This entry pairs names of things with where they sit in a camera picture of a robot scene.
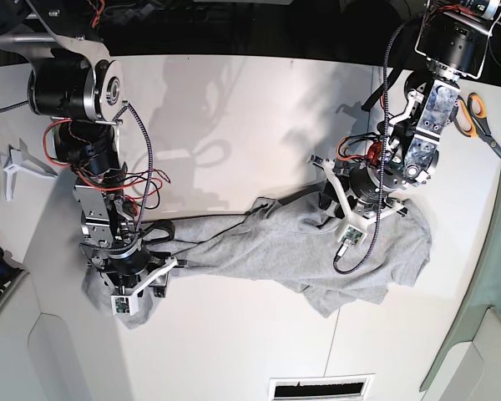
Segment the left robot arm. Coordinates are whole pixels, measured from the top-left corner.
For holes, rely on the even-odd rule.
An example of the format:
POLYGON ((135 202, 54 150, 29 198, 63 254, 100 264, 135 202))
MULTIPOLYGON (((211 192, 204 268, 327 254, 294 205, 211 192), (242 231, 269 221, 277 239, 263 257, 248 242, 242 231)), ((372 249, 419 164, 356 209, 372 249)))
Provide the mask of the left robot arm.
POLYGON ((460 133, 480 138, 501 159, 483 101, 478 94, 463 98, 458 86, 461 78, 480 77, 500 18, 501 1, 428 1, 424 12, 411 18, 420 24, 414 50, 427 67, 407 77, 403 112, 390 114, 388 103, 388 91, 402 70, 385 70, 381 87, 363 106, 381 105, 384 120, 377 130, 341 139, 333 160, 310 158, 326 175, 320 207, 339 220, 337 241, 354 246, 377 221, 406 213, 391 194, 427 184, 438 163, 442 132, 459 116, 468 123, 460 133))

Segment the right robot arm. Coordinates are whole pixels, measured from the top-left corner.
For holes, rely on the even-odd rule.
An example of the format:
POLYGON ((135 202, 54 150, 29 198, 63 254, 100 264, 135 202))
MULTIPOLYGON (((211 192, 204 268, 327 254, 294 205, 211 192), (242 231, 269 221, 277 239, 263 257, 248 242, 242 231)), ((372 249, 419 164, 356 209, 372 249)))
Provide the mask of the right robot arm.
POLYGON ((143 223, 145 203, 125 191, 141 184, 156 190, 153 167, 136 175, 119 158, 119 126, 132 111, 119 63, 96 27, 104 2, 0 1, 0 49, 31 65, 28 105, 51 124, 43 149, 55 165, 77 177, 74 196, 82 208, 82 249, 106 279, 120 313, 145 293, 164 297, 177 265, 167 252, 153 251, 153 231, 171 241, 171 221, 143 223))

